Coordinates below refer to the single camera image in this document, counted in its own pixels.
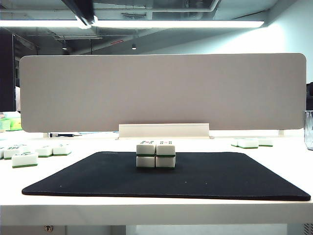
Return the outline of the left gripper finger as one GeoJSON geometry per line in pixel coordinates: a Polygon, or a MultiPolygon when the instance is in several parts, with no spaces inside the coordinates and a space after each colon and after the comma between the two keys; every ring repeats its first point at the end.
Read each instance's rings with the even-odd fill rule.
{"type": "Polygon", "coordinates": [[[92,0],[62,0],[74,13],[75,17],[86,27],[95,23],[94,6],[92,0]]]}

